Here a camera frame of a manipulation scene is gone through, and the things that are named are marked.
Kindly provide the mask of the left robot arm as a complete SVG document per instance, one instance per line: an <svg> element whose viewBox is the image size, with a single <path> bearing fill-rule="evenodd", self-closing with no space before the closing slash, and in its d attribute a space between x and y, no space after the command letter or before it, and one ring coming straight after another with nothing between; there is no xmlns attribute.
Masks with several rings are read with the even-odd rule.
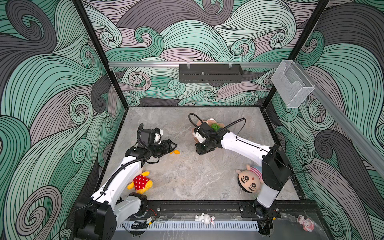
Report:
<svg viewBox="0 0 384 240"><path fill-rule="evenodd" d="M147 197L142 193L144 186L129 194L125 200L120 197L126 187L134 187L143 181L143 166L150 158L159 160L177 148L171 140L163 140L159 128L144 129L140 124L137 141L109 177L91 197L79 201L74 212L74 237L82 240L110 240L119 225L132 215L145 215Z"/></svg>

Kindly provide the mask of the green grape bunch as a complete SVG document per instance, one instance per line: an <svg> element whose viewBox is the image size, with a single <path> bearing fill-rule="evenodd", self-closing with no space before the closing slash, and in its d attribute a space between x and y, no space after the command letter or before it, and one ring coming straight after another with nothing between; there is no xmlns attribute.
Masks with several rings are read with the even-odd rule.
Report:
<svg viewBox="0 0 384 240"><path fill-rule="evenodd" d="M212 124L211 125L211 128L215 131L215 132L218 132L222 127L219 125L219 124Z"/></svg>

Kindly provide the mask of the pink fruit bowl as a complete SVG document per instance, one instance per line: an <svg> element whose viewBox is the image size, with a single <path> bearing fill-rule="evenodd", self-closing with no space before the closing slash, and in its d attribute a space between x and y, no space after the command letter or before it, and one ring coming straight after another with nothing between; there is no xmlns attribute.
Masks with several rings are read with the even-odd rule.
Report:
<svg viewBox="0 0 384 240"><path fill-rule="evenodd" d="M225 124L222 124L222 123L218 123L216 122L214 119L208 119L208 120L205 120L205 121L202 121L202 120L198 120L196 123L194 123L194 126L195 128L200 128L201 130L203 130L206 134L206 138L207 136L209 135L212 135L213 133L216 133L212 128L211 128L211 125L212 124L219 124L222 128L221 129L224 129L225 128Z"/></svg>

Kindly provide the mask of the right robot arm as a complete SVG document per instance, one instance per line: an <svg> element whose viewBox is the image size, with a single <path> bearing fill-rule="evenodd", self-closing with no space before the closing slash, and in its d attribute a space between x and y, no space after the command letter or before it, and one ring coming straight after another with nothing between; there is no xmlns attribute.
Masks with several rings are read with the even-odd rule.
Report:
<svg viewBox="0 0 384 240"><path fill-rule="evenodd" d="M188 120L194 126L193 136L196 152L199 155L210 153L218 148L235 152L253 161L245 170L237 170L240 188L249 194L257 194L254 206L260 214L274 211L273 204L284 188L286 182L297 174L309 174L309 170L295 171L290 166L283 148L260 145L239 137L230 131L230 127L246 123L240 118L229 125L219 124L214 119L203 121L192 118L198 115L190 113Z"/></svg>

